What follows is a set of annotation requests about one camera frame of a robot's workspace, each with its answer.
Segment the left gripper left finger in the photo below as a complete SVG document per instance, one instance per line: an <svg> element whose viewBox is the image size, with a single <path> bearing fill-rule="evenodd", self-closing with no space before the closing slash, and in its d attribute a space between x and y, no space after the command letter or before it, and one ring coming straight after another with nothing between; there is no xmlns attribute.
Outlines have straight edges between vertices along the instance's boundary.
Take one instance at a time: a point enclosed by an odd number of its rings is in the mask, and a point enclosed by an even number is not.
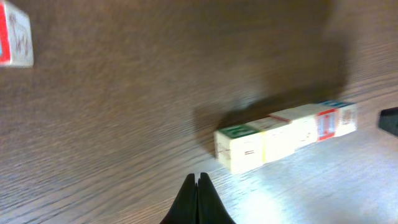
<svg viewBox="0 0 398 224"><path fill-rule="evenodd" d="M160 224L196 224L197 183L195 174L188 174Z"/></svg>

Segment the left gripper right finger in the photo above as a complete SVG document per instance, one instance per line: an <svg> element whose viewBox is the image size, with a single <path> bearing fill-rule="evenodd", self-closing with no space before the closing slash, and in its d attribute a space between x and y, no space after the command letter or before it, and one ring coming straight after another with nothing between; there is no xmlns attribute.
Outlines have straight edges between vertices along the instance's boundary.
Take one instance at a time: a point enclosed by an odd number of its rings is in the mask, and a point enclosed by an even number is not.
<svg viewBox="0 0 398 224"><path fill-rule="evenodd" d="M207 173L200 174L197 190L199 224L235 224Z"/></svg>

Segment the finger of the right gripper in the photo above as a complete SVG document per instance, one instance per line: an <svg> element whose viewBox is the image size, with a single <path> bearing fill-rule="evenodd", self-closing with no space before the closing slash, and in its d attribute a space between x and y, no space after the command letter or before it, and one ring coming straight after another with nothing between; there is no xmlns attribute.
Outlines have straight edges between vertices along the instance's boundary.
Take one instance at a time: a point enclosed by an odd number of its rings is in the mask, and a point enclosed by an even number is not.
<svg viewBox="0 0 398 224"><path fill-rule="evenodd" d="M381 110L378 128L398 137L398 107Z"/></svg>

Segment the butterfly picture block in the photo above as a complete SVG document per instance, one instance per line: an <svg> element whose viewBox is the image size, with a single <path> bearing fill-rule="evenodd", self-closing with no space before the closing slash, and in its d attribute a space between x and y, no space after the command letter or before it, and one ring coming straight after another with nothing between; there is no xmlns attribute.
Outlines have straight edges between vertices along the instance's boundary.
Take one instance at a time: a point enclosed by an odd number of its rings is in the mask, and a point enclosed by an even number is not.
<svg viewBox="0 0 398 224"><path fill-rule="evenodd" d="M263 135L246 124L218 129L214 132L215 157L232 174L241 174L264 163Z"/></svg>

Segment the red bottom picture block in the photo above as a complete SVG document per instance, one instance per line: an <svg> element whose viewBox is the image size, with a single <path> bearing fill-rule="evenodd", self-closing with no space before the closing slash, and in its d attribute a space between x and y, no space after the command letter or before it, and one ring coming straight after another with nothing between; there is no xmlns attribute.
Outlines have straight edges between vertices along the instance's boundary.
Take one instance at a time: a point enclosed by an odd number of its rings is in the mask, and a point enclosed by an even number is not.
<svg viewBox="0 0 398 224"><path fill-rule="evenodd" d="M335 137L352 133L358 128L358 107L355 103L347 101L329 100L322 101L321 105L337 109L337 125Z"/></svg>

